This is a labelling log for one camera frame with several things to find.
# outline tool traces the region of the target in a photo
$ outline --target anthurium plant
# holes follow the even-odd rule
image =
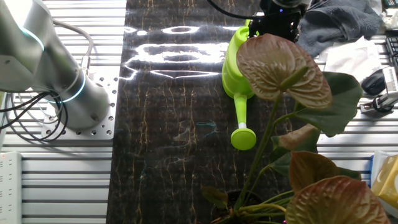
[[[278,224],[273,221],[275,217],[284,218],[287,224],[390,223],[359,172],[337,167],[317,151],[321,131],[328,137],[341,134],[356,115],[362,97],[356,79],[343,73],[322,73],[306,51],[271,34],[248,39],[236,58],[253,92],[273,101],[274,106],[234,204],[228,194],[202,186],[203,196],[217,210],[225,211],[212,223]],[[294,98],[296,105],[292,113],[276,118],[284,94]],[[283,136],[272,136],[275,127],[286,119],[301,119],[307,125]],[[268,165],[260,170],[259,162],[271,143]],[[252,192],[270,169],[288,177],[292,191],[253,204]]]

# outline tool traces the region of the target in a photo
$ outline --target dark marble board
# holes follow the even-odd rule
[[[258,1],[215,2],[237,14],[259,10]],[[210,223],[211,205],[200,186],[243,186],[256,150],[231,145],[238,124],[221,83],[226,48],[243,23],[206,0],[127,1],[108,224]],[[272,105],[257,97],[248,101],[248,128],[257,145]],[[277,115],[293,107],[286,97]],[[287,121],[276,133],[300,126]],[[255,192],[267,199],[289,188],[286,178],[270,171]]]

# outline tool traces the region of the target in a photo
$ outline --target green watering can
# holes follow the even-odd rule
[[[246,127],[246,101],[254,96],[249,82],[236,64],[236,53],[248,39],[249,27],[240,27],[229,43],[223,65],[222,79],[226,94],[234,99],[239,128],[231,135],[232,145],[239,150],[248,150],[256,145],[256,134]]]

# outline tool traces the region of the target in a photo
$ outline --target keyboard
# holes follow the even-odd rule
[[[390,55],[390,66],[398,71],[398,37],[388,37],[386,39],[386,48]]]
[[[383,3],[386,9],[398,7],[398,0],[383,0]]]

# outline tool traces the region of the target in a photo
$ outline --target gray cloth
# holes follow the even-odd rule
[[[368,0],[323,0],[313,5],[301,20],[297,44],[316,57],[337,40],[375,35],[381,23]]]

